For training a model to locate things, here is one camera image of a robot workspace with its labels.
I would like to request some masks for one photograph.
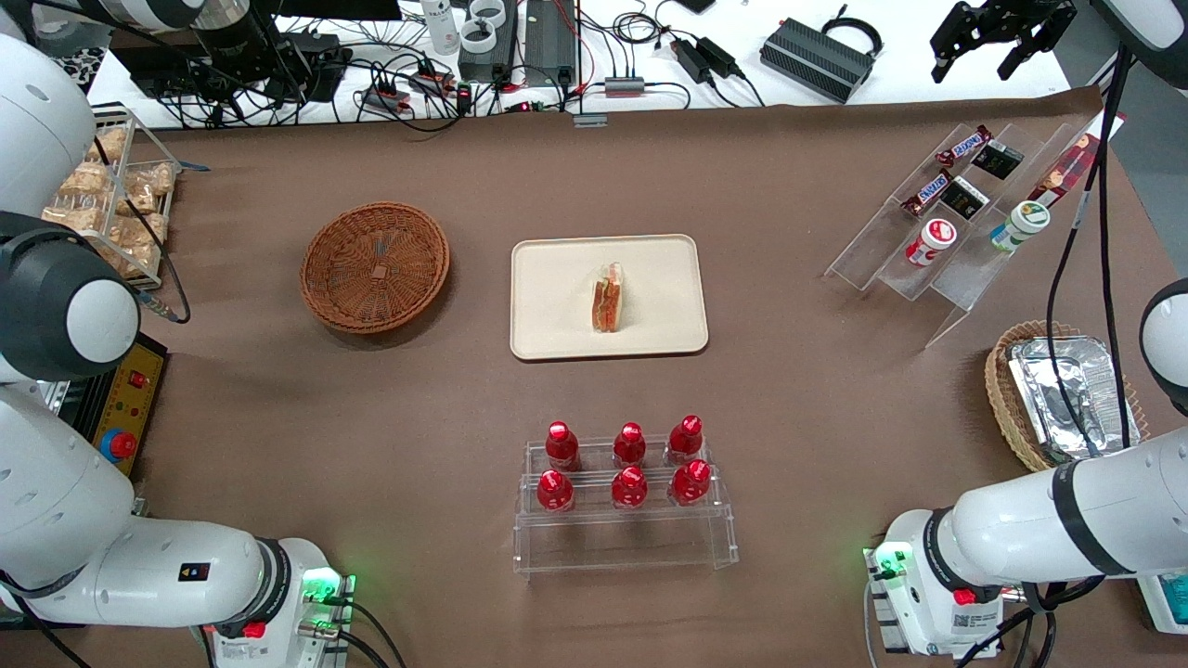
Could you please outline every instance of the white bottle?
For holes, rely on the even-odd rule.
[[[425,26],[434,42],[434,50],[442,56],[457,53],[462,42],[457,36],[457,24],[454,23],[449,0],[421,0],[421,10],[425,13]]]

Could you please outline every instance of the snickers bar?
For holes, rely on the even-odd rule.
[[[899,206],[911,215],[920,216],[928,208],[928,204],[939,197],[950,183],[953,183],[953,176],[949,175],[948,170],[942,169],[936,178],[928,182],[928,185],[921,188],[920,193],[908,197],[908,201]]]
[[[982,144],[990,141],[993,138],[994,136],[991,134],[988,130],[986,130],[985,125],[979,125],[978,132],[974,132],[973,134],[967,137],[963,141],[949,149],[948,151],[941,151],[940,153],[936,153],[936,162],[941,163],[947,168],[950,168],[955,165],[958,160],[972,153],[974,149],[981,146]]]

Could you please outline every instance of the beige tray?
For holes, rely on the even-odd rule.
[[[590,323],[594,282],[623,265],[619,332]],[[522,241],[512,250],[511,348],[525,360],[694,353],[709,342],[697,245],[684,234]]]

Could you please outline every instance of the brown wicker basket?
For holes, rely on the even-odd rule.
[[[428,214],[375,202],[323,227],[301,264],[305,305],[354,334],[399,327],[429,307],[449,272],[449,244]]]
[[[990,351],[990,355],[986,357],[986,393],[990,395],[990,405],[994,409],[998,428],[1001,429],[1003,437],[1015,450],[1016,456],[1023,460],[1023,464],[1031,471],[1051,468],[1055,464],[1043,454],[1043,449],[1036,441],[1031,429],[1031,420],[1028,417],[1023,399],[1019,398],[1019,392],[1015,387],[1011,368],[1006,364],[1006,348],[1023,339],[1047,335],[1047,327],[1048,323],[1043,320],[1016,324],[1003,334],[998,344]],[[1081,332],[1074,327],[1053,322],[1053,333],[1056,336],[1075,336]],[[1151,437],[1146,416],[1143,415],[1143,409],[1135,397],[1135,389],[1131,387],[1125,374],[1123,383],[1126,390],[1126,402],[1130,403],[1130,410],[1135,414],[1135,423],[1138,424],[1139,436],[1145,441]]]

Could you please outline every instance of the acrylic display stand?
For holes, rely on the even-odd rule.
[[[709,565],[723,568],[739,560],[734,513],[721,471],[708,443],[699,456],[710,464],[709,492],[690,506],[668,499],[675,466],[663,461],[666,434],[645,436],[644,475],[647,499],[639,508],[618,510],[611,503],[611,481],[619,472],[612,460],[613,439],[582,440],[582,471],[567,473],[574,484],[574,509],[549,512],[536,498],[541,473],[549,468],[544,442],[529,442],[525,471],[516,504],[514,569],[533,573],[609,571],[643,566]]]
[[[978,151],[963,157],[949,174],[960,176],[979,189],[990,202],[969,220],[963,219],[940,197],[924,208],[920,218],[903,210],[899,204],[936,178],[942,165],[935,155],[952,149],[974,133],[974,128],[959,125],[923,163],[916,168],[883,204],[874,218],[862,227],[846,250],[833,260],[824,275],[838,275],[860,291],[876,281],[881,281],[908,301],[916,301],[925,290],[935,292],[953,304],[936,333],[924,346],[953,329],[1006,266],[1013,253],[1005,253],[990,242],[990,233],[998,227],[1016,204],[1026,200],[1035,184],[1072,143],[1076,130],[1064,124],[1047,141],[1041,141],[1015,125],[1007,125],[994,138],[1023,153],[1023,162],[1006,179],[999,179],[973,164]],[[905,251],[915,240],[924,223],[934,218],[943,218],[958,229],[958,240],[941,252],[933,264],[917,267],[908,261]]]

